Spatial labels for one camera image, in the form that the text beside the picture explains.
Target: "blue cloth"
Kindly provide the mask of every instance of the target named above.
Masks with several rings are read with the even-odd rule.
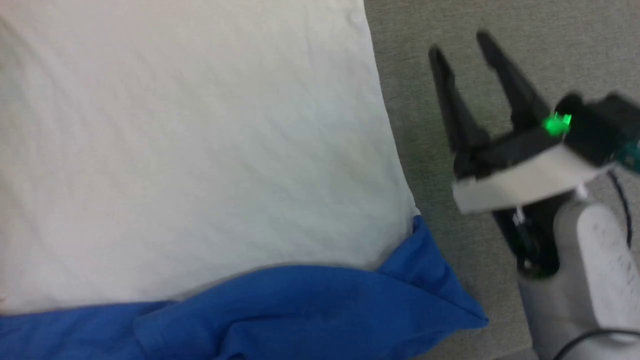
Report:
[[[285,266],[184,302],[0,317],[0,359],[408,359],[488,323],[421,217],[377,272]]]

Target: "blue fabric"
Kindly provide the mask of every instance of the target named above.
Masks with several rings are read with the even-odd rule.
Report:
[[[184,302],[0,317],[0,359],[408,359],[488,323],[421,217],[377,272],[285,266]]]

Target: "folded blue fabric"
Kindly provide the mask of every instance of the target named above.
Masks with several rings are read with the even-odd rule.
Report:
[[[0,317],[0,359],[408,359],[488,323],[421,217],[377,272],[285,266],[184,302]]]

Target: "garment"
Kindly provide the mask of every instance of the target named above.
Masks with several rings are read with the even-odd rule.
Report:
[[[408,359],[487,324],[421,217],[413,230],[377,272],[284,266],[184,302],[1,317],[0,357]]]
[[[0,312],[374,270],[417,214],[362,0],[3,0]]]

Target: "gray textured fabric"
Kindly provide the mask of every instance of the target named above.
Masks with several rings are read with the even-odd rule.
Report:
[[[452,156],[441,123],[428,50],[438,43],[458,88],[493,134],[509,127],[508,104],[484,64],[475,33],[488,29],[554,105],[569,90],[610,90],[640,101],[640,3],[633,0],[365,0],[387,111],[404,172],[445,256],[491,325],[456,334],[423,359],[491,359],[528,347],[515,260],[488,215],[462,217],[451,197]],[[640,179],[623,174],[640,218]],[[621,216],[605,179],[596,197]]]

